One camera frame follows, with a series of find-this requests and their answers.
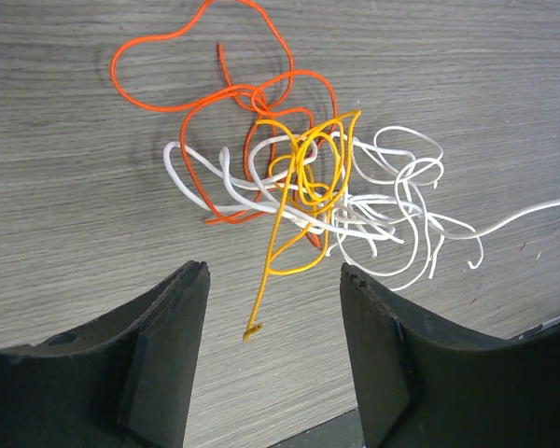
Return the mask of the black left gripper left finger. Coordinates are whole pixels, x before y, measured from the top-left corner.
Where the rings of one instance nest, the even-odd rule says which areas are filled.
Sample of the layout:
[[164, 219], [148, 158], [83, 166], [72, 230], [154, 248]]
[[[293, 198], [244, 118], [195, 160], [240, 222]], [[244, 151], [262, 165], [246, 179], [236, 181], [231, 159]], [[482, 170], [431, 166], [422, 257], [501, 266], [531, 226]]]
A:
[[0, 349], [0, 447], [179, 447], [210, 272], [151, 290], [37, 345]]

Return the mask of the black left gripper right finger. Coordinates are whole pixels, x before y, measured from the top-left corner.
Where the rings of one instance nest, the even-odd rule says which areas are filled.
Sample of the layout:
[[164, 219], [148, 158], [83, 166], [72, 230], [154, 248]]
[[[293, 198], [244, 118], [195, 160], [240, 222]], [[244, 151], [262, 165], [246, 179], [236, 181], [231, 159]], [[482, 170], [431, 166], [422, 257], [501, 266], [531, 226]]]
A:
[[560, 316], [511, 339], [344, 265], [343, 327], [369, 447], [560, 447]]

